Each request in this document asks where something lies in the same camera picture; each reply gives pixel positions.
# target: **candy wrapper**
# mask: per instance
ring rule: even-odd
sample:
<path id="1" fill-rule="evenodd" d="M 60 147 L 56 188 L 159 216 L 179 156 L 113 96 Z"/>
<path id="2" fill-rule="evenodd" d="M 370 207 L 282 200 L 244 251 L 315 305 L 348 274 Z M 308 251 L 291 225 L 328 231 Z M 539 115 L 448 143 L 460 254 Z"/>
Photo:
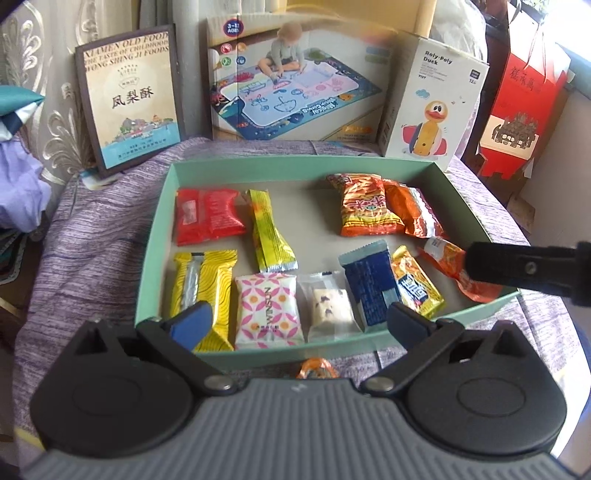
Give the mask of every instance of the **candy wrapper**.
<path id="1" fill-rule="evenodd" d="M 385 179 L 384 187 L 388 208 L 400 216 L 407 234 L 419 238 L 443 235 L 443 227 L 421 190 Z"/>
<path id="2" fill-rule="evenodd" d="M 273 348 L 304 343 L 296 304 L 296 277 L 259 273 L 236 279 L 236 349 Z"/>
<path id="3" fill-rule="evenodd" d="M 392 254 L 392 271 L 402 302 L 408 308 L 431 318 L 443 306 L 443 297 L 405 245 Z"/>
<path id="4" fill-rule="evenodd" d="M 273 222 L 269 192 L 248 190 L 248 197 L 254 217 L 252 238 L 259 271 L 273 273 L 296 270 L 296 256 Z"/>
<path id="5" fill-rule="evenodd" d="M 298 275 L 297 281 L 310 306 L 309 342 L 339 340 L 361 333 L 342 272 Z"/>
<path id="6" fill-rule="evenodd" d="M 401 300 L 386 242 L 380 240 L 343 254 L 339 263 L 345 269 L 365 331 L 386 328 L 388 307 Z"/>
<path id="7" fill-rule="evenodd" d="M 335 174 L 326 177 L 343 196 L 343 236 L 386 235 L 404 232 L 400 217 L 388 210 L 384 183 L 379 175 Z"/>
<path id="8" fill-rule="evenodd" d="M 443 274 L 457 281 L 462 293 L 473 301 L 488 303 L 501 294 L 500 285 L 473 281 L 464 269 L 466 252 L 443 238 L 430 238 L 424 247 L 426 258 Z"/>
<path id="9" fill-rule="evenodd" d="M 301 365 L 297 378 L 338 378 L 338 372 L 324 358 L 310 358 Z"/>
<path id="10" fill-rule="evenodd" d="M 191 245 L 242 235 L 246 227 L 236 215 L 236 190 L 177 190 L 177 245 Z"/>
<path id="11" fill-rule="evenodd" d="M 230 321 L 230 287 L 236 250 L 210 251 L 201 254 L 181 252 L 174 256 L 177 276 L 173 286 L 170 317 L 197 301 L 212 306 L 212 329 L 193 349 L 194 352 L 234 350 L 228 339 Z"/>

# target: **duck toy picture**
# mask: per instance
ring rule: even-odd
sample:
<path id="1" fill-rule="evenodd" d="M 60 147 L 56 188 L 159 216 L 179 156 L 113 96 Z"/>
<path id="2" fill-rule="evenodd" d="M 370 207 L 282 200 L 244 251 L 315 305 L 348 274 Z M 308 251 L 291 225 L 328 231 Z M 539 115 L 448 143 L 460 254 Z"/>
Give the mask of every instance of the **duck toy picture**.
<path id="1" fill-rule="evenodd" d="M 441 136 L 439 124 L 447 118 L 447 106 L 438 100 L 425 107 L 426 122 L 418 125 L 404 125 L 402 138 L 408 144 L 410 153 L 421 157 L 445 155 L 447 142 Z"/>

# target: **pink and white patterned package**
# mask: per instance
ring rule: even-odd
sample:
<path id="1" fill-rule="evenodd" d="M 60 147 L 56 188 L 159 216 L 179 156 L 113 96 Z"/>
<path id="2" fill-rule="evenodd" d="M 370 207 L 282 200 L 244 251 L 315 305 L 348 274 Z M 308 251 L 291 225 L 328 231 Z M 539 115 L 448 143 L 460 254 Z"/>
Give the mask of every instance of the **pink and white patterned package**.
<path id="1" fill-rule="evenodd" d="M 238 277 L 236 285 L 239 296 L 236 350 L 304 343 L 294 275 L 246 275 Z"/>

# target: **blue snack package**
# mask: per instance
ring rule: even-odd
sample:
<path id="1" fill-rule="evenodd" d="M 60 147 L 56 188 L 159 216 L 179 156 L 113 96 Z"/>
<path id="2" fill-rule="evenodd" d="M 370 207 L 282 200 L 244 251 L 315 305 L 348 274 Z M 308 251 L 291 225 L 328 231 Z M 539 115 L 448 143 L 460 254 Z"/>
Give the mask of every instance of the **blue snack package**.
<path id="1" fill-rule="evenodd" d="M 343 254 L 339 263 L 345 269 L 365 331 L 385 329 L 389 306 L 401 300 L 386 241 Z"/>

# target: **red gift bag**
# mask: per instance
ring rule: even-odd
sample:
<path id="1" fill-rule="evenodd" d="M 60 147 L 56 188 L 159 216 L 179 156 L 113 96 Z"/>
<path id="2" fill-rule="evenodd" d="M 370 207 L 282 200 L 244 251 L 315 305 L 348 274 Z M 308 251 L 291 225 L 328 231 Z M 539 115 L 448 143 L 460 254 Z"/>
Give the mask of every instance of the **red gift bag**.
<path id="1" fill-rule="evenodd" d="M 509 5 L 509 17 L 514 13 Z M 505 180 L 531 158 L 570 65 L 544 26 L 524 12 L 509 24 L 509 39 L 511 52 L 480 139 L 485 162 L 479 173 L 490 177 L 499 172 Z"/>

